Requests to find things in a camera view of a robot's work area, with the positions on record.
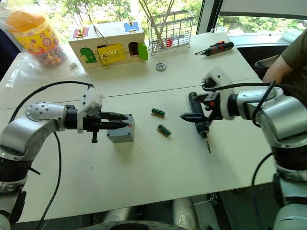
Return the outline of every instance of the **dish rack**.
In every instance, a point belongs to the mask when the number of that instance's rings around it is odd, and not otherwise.
[[[174,52],[179,46],[189,47],[194,16],[190,11],[174,11],[147,19],[151,55],[156,52]]]

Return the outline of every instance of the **green door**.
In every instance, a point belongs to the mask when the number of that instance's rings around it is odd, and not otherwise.
[[[86,63],[94,63],[97,62],[93,52],[89,48],[82,48],[80,49],[80,53],[83,56]]]
[[[138,44],[138,51],[139,51],[139,57],[148,61],[148,51],[147,51],[146,45],[143,44],[143,43],[139,43]]]

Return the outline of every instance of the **window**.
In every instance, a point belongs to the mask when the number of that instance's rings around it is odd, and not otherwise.
[[[219,16],[215,32],[225,32],[237,46],[288,45],[307,28],[307,20]]]
[[[107,22],[141,21],[148,37],[146,16],[138,0],[31,0],[46,12],[48,20],[66,38],[81,25]],[[146,0],[152,14],[167,11],[169,0]],[[194,15],[192,34],[196,34],[202,0],[176,0],[172,11],[190,10]]]
[[[299,34],[306,28],[307,20],[243,16],[219,16],[215,25],[216,32],[225,32],[229,36],[282,35],[287,29]]]

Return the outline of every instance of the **drill bit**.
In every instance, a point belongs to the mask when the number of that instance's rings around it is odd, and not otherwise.
[[[210,149],[208,139],[207,138],[204,138],[204,139],[205,139],[205,142],[206,142],[207,149],[208,149],[209,153],[211,154],[211,149]]]

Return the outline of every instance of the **small green object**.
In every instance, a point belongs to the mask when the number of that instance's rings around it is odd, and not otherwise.
[[[145,44],[139,43],[138,44],[138,51],[139,51],[139,58],[142,58],[148,61],[148,50]]]
[[[172,134],[171,131],[169,131],[164,125],[159,125],[157,130],[165,137]]]
[[[153,108],[153,109],[152,109],[152,115],[154,115],[154,116],[159,116],[159,117],[162,117],[162,118],[163,118],[164,115],[165,115],[165,112],[162,111],[162,110]]]

